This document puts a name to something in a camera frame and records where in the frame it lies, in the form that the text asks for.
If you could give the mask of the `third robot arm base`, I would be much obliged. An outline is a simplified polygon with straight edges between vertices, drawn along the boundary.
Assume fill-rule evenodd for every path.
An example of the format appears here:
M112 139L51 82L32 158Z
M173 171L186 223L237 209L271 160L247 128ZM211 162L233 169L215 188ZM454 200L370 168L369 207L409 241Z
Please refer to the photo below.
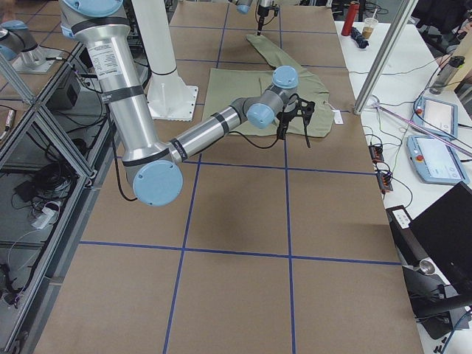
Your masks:
M19 73L45 74L63 59L62 52L40 46L23 21L1 23L1 54Z

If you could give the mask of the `white metal robot base pedestal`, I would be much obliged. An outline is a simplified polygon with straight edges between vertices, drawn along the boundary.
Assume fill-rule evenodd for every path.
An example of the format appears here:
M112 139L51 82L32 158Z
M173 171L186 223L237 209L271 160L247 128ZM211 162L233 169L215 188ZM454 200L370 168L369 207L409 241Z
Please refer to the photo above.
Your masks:
M151 116L189 122L198 87L186 85L178 73L164 1L134 0L132 5L151 73L147 88Z

